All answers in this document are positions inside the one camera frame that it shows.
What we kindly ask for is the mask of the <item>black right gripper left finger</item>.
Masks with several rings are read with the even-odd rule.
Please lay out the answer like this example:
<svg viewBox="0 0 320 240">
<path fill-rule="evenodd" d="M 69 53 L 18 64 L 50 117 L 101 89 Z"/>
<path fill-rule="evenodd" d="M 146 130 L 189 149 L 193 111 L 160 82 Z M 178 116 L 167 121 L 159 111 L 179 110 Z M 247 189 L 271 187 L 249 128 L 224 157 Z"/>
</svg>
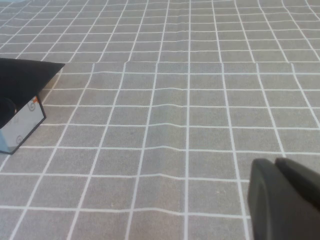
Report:
<svg viewBox="0 0 320 240">
<path fill-rule="evenodd" d="M 275 162 L 253 160 L 247 202 L 255 240 L 320 238 L 320 207 L 306 201 Z"/>
</svg>

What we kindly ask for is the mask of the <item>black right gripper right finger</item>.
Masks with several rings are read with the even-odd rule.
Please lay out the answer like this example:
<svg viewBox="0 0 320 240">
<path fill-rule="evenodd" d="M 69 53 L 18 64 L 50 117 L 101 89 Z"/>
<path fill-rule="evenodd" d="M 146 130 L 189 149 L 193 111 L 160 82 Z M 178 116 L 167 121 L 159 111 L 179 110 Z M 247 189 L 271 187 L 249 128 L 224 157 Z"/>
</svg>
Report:
<svg viewBox="0 0 320 240">
<path fill-rule="evenodd" d="M 279 157 L 275 166 L 291 186 L 314 207 L 320 206 L 320 174 L 289 158 Z"/>
</svg>

